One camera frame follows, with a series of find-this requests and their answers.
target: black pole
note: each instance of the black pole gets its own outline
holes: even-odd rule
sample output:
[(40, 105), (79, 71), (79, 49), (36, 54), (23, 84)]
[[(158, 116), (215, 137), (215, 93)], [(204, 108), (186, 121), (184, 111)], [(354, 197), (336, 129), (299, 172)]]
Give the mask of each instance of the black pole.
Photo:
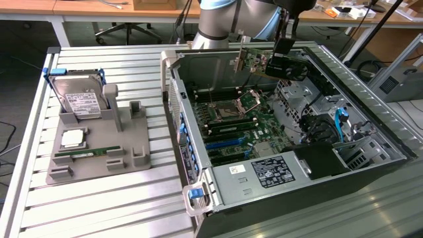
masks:
[(367, 44), (370, 43), (371, 39), (375, 37), (378, 31), (380, 30), (382, 26), (384, 25), (384, 22), (388, 20), (390, 16), (392, 15), (392, 13), (395, 12), (396, 8), (399, 7), (399, 5), (402, 4), (403, 0), (396, 0), (396, 2), (394, 3), (394, 5), (391, 6), (390, 10), (387, 11), (387, 13), (384, 14), (380, 22), (378, 23), (375, 29), (371, 31), (368, 37), (366, 38), (363, 44), (360, 45), (360, 47), (358, 48), (355, 54), (352, 55), (351, 59), (348, 61), (344, 62), (344, 65), (347, 67), (351, 66), (352, 62), (355, 61), (358, 55), (362, 53), (362, 51), (364, 50)]

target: warning label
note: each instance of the warning label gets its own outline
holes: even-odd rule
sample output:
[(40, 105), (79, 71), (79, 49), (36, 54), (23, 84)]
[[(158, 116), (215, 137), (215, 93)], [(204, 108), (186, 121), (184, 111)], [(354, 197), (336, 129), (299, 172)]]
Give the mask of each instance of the warning label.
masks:
[(95, 93), (65, 94), (75, 115), (92, 115), (100, 113), (100, 106)]
[(283, 157), (278, 156), (251, 163), (263, 188), (295, 181)]

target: hard drive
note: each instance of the hard drive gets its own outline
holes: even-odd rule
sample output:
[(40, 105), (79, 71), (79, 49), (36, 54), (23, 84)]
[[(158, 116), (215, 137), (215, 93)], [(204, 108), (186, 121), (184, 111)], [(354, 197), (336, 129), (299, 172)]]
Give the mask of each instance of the hard drive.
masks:
[(100, 110), (108, 109), (108, 102), (99, 70), (59, 71), (48, 80), (65, 113), (75, 113), (77, 119), (101, 117)]

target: office chair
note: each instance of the office chair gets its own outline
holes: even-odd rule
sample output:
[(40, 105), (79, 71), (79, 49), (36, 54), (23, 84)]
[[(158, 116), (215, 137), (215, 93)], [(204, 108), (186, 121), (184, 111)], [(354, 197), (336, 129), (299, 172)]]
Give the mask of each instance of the office chair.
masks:
[[(103, 45), (104, 44), (104, 39), (100, 36), (104, 36), (115, 31), (119, 31), (121, 29), (127, 29), (127, 45), (130, 44), (130, 35), (132, 34), (132, 30), (140, 31), (144, 34), (150, 35), (151, 37), (154, 37), (158, 40), (158, 44), (162, 44), (162, 38), (158, 34), (152, 33), (151, 31), (146, 30), (144, 28), (142, 28), (140, 26), (138, 26), (140, 23), (130, 23), (126, 22), (120, 25), (116, 24), (116, 22), (112, 22), (112, 27), (108, 28), (104, 31), (100, 31), (97, 33), (95, 33), (95, 40), (96, 42)], [(151, 24), (147, 23), (147, 29), (152, 29)]]

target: gray floor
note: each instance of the gray floor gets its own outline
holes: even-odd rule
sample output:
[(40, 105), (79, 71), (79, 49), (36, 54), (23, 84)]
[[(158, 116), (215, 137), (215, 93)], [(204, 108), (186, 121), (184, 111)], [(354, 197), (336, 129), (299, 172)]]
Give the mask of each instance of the gray floor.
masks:
[[(44, 52), (51, 46), (59, 46), (52, 26), (48, 22), (31, 22), (32, 28), (23, 28), (21, 21), (0, 21), (0, 121), (16, 125), (17, 130), (9, 143), (9, 148), (19, 145), (23, 139), (23, 133), (29, 116), (32, 99), (36, 90), (36, 84), (40, 77), (40, 70), (44, 62)], [(109, 23), (100, 23), (100, 28), (111, 27)], [(170, 40), (172, 29), (171, 24), (154, 24), (154, 32), (163, 38), (163, 42)], [(316, 29), (324, 35), (338, 34), (339, 31), (320, 27)], [(299, 40), (316, 41), (338, 55), (340, 48), (348, 40), (348, 36), (339, 34), (327, 39), (319, 35), (311, 27), (300, 26), (298, 29)], [(72, 46), (97, 46), (93, 36), (91, 23), (72, 22), (67, 23), (67, 32)], [(196, 32), (196, 25), (190, 24), (186, 27), (186, 33)], [(107, 45), (123, 45), (126, 42), (124, 30), (103, 37)], [(131, 35), (131, 44), (147, 45), (155, 44), (155, 39), (140, 32), (134, 31)], [(19, 60), (19, 58), (32, 64), (29, 66)], [(363, 60), (372, 60), (374, 56), (368, 52), (363, 52), (356, 60), (355, 65)], [(0, 124), (0, 149), (5, 146), (8, 135), (12, 127)], [(5, 154), (1, 159), (15, 162), (19, 150), (13, 150)], [(0, 167), (0, 182), (8, 184), (11, 176), (3, 176), (11, 173), (13, 166), (3, 165)], [(5, 198), (7, 187), (0, 184), (0, 203)]]

